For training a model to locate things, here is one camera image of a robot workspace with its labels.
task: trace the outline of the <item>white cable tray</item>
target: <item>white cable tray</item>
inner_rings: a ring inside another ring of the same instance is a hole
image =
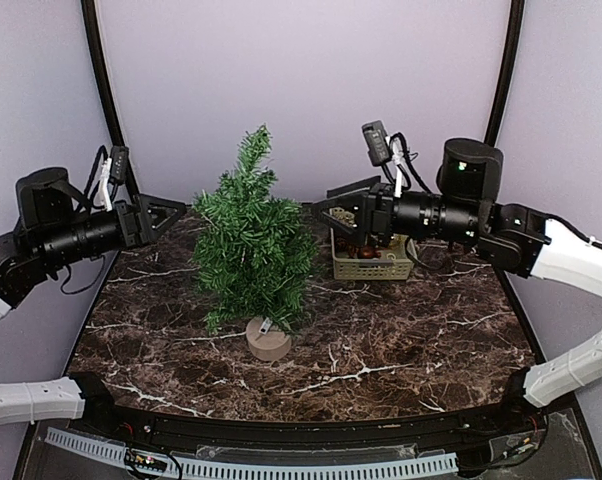
[[[127,469],[124,458],[126,445],[102,437],[87,436],[67,430],[48,428],[45,442],[97,462]],[[137,467],[139,471],[178,478],[179,472],[166,455],[144,451],[168,464],[165,472]],[[210,480],[409,480],[456,473],[456,454],[360,465],[269,466],[209,462],[173,454],[183,469],[183,479]]]

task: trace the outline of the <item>black metal frame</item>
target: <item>black metal frame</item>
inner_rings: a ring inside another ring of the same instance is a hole
[[[123,145],[123,134],[108,80],[94,0],[82,0],[81,3],[95,79],[108,124],[108,130],[113,143]],[[512,0],[499,80],[497,82],[490,120],[486,129],[485,143],[490,145],[494,145],[496,142],[505,111],[523,20],[523,9],[524,0]],[[131,193],[134,191],[138,192],[138,187],[134,179],[127,186]],[[525,332],[536,361],[545,361],[530,321],[510,281],[503,271],[495,269],[495,273]],[[99,293],[104,285],[105,282],[101,285]],[[95,301],[86,316],[84,325],[87,323],[87,319],[96,305],[97,298],[98,295],[95,297]],[[548,413],[565,408],[572,408],[574,410],[592,466],[595,469],[596,478],[602,479],[601,464],[576,397],[572,394],[562,397],[553,403]],[[132,425],[135,432],[133,438],[126,438],[125,435],[127,434],[121,432],[115,436],[119,436],[121,439],[127,441],[137,441],[156,446],[158,449],[168,448],[180,451],[196,451],[197,448],[203,445],[251,449],[275,448],[282,450],[317,447],[343,449],[348,447],[361,448],[417,443],[421,451],[444,448],[464,455],[465,459],[470,459],[472,464],[480,464],[489,460],[488,441],[491,437],[480,437],[469,434],[460,430],[460,427],[465,423],[471,425],[490,424],[491,418],[498,415],[498,409],[498,405],[486,405],[451,413],[382,421],[310,424],[193,419],[176,415],[155,414],[119,406],[114,406],[113,414],[117,421],[126,421]],[[71,426],[77,430],[89,433],[103,433],[95,431],[94,426],[86,423],[84,420],[73,421],[71,422]],[[516,431],[523,431],[526,428],[525,425],[521,425],[518,428],[513,428],[511,431],[514,433]],[[29,447],[34,439],[34,433],[35,428],[30,426],[15,470],[15,479],[20,478],[22,475]]]

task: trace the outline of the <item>white cable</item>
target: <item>white cable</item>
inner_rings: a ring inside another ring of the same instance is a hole
[[[404,160],[404,152],[401,148],[401,142],[398,142],[396,139],[390,142],[390,148],[392,148],[392,161],[394,162],[394,166],[396,167],[396,182],[394,182],[394,197],[401,198],[401,193],[403,191],[403,173],[401,169],[399,169],[399,165]]]
[[[99,176],[99,185],[97,194],[94,198],[94,204],[97,207],[103,207],[107,212],[112,210],[112,200],[108,192],[108,181],[110,180],[110,170],[112,168],[112,158],[108,157],[101,165],[101,175]]]

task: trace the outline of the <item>lavender wall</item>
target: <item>lavender wall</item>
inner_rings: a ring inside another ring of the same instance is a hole
[[[0,234],[17,218],[17,179],[63,165],[83,184],[107,139],[80,3],[0,1]],[[79,265],[72,284],[89,283],[98,270]],[[94,294],[37,287],[0,323],[0,382],[58,377]],[[12,478],[24,432],[23,424],[0,427],[0,480]]]
[[[433,179],[447,138],[483,136],[509,3],[99,2],[140,183],[185,201],[214,189],[267,122],[274,193],[319,199],[380,173],[360,133],[375,119],[405,132]]]
[[[527,2],[499,139],[503,201],[558,213],[602,240],[602,1]],[[548,357],[602,328],[602,300],[513,279]],[[602,381],[579,392],[602,460]]]

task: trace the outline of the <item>green pine needles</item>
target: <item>green pine needles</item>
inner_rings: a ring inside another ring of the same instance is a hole
[[[285,332],[299,326],[306,279],[316,246],[301,221],[301,206],[273,198],[272,170],[261,167],[270,153],[265,125],[243,139],[232,172],[225,172],[213,194],[195,198],[193,209],[207,222],[193,261],[199,285],[218,296],[206,317],[212,333],[227,322],[270,318]]]

